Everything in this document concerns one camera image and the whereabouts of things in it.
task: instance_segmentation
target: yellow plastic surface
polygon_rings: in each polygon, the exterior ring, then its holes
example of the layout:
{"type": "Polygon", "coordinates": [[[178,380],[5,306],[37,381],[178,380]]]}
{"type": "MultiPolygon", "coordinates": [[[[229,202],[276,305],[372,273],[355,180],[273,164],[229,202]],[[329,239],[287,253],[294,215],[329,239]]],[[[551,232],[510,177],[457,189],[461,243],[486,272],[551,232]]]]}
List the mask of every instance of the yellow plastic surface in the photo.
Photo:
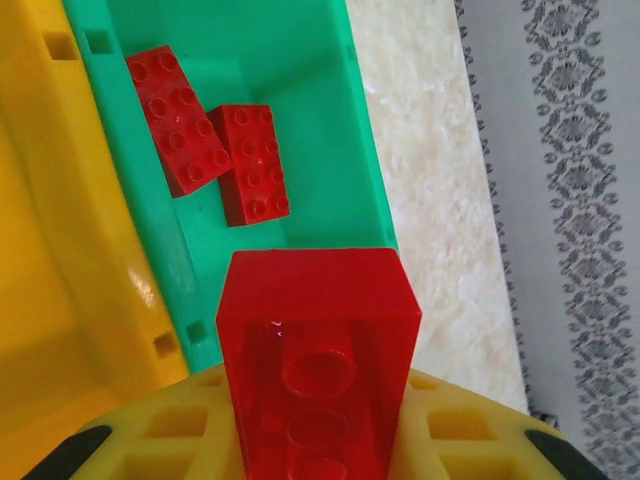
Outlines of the yellow plastic surface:
{"type": "Polygon", "coordinates": [[[0,14],[0,476],[187,369],[58,0],[0,14]]]}
{"type": "MultiPolygon", "coordinates": [[[[113,432],[73,480],[245,478],[223,365],[85,428],[97,425],[113,432]]],[[[389,479],[564,480],[529,443],[528,429],[562,438],[538,420],[412,371],[389,479]]]]}

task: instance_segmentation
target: red duplo block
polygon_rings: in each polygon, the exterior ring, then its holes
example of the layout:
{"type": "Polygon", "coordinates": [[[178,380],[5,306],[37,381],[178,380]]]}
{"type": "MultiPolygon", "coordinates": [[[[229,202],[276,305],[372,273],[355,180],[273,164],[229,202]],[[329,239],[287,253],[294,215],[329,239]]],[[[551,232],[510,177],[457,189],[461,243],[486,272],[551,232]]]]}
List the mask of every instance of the red duplo block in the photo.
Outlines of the red duplo block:
{"type": "Polygon", "coordinates": [[[188,195],[231,168],[231,160],[168,46],[127,65],[173,197],[188,195]]]}
{"type": "Polygon", "coordinates": [[[251,225],[289,215],[271,109],[223,105],[207,116],[233,162],[233,170],[220,177],[228,224],[251,225]]]}
{"type": "Polygon", "coordinates": [[[234,254],[218,333],[252,480],[384,480],[420,308],[392,249],[234,254]]]}

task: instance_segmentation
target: red plastic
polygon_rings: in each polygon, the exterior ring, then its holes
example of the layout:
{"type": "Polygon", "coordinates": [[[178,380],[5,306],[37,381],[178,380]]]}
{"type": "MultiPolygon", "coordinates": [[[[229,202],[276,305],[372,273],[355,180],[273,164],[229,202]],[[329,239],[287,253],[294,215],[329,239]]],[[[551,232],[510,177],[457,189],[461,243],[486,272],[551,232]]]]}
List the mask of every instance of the red plastic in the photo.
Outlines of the red plastic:
{"type": "Polygon", "coordinates": [[[188,195],[232,164],[168,46],[127,58],[173,197],[188,195]]]}
{"type": "Polygon", "coordinates": [[[234,254],[217,325],[247,478],[386,479],[420,317],[392,249],[234,254]]]}
{"type": "Polygon", "coordinates": [[[223,105],[207,114],[234,168],[220,177],[230,226],[289,215],[273,114],[265,105],[223,105]]]}

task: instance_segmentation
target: plastic toy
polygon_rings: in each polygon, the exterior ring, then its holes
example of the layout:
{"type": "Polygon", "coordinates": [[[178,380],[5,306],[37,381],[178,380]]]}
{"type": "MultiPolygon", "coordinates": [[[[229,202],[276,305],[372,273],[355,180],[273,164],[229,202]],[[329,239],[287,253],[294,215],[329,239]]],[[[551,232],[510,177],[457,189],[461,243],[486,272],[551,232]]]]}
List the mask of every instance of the plastic toy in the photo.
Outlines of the plastic toy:
{"type": "Polygon", "coordinates": [[[220,178],[229,225],[251,225],[289,215],[271,109],[267,105],[224,105],[207,116],[233,159],[233,170],[220,178]]]}
{"type": "Polygon", "coordinates": [[[217,325],[247,476],[384,480],[420,317],[393,249],[236,253],[217,325]]]}
{"type": "MultiPolygon", "coordinates": [[[[222,365],[98,418],[81,431],[88,438],[72,437],[24,480],[250,478],[244,475],[222,365]]],[[[303,478],[351,478],[330,465],[319,464],[303,478]]],[[[387,478],[607,480],[545,423],[414,370],[387,478]]]]}
{"type": "Polygon", "coordinates": [[[151,136],[174,197],[193,193],[231,160],[168,46],[127,58],[151,136]]]}
{"type": "Polygon", "coordinates": [[[0,478],[83,423],[186,377],[71,29],[0,15],[0,478]]]}
{"type": "Polygon", "coordinates": [[[210,319],[236,250],[396,247],[344,0],[63,4],[191,372],[222,359],[210,319]],[[172,198],[124,60],[161,45],[205,111],[271,107],[289,216],[229,228],[218,181],[172,198]]]}

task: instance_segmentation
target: black plastic part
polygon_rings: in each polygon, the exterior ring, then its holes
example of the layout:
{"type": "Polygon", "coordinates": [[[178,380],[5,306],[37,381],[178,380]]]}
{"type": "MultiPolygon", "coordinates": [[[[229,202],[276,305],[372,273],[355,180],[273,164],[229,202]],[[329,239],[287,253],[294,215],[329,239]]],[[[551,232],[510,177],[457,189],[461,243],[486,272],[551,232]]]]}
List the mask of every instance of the black plastic part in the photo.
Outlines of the black plastic part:
{"type": "Polygon", "coordinates": [[[567,480],[609,480],[569,442],[539,430],[525,435],[567,480]]]}
{"type": "Polygon", "coordinates": [[[72,435],[58,445],[22,480],[70,480],[112,431],[112,428],[107,425],[99,425],[72,435]]]}

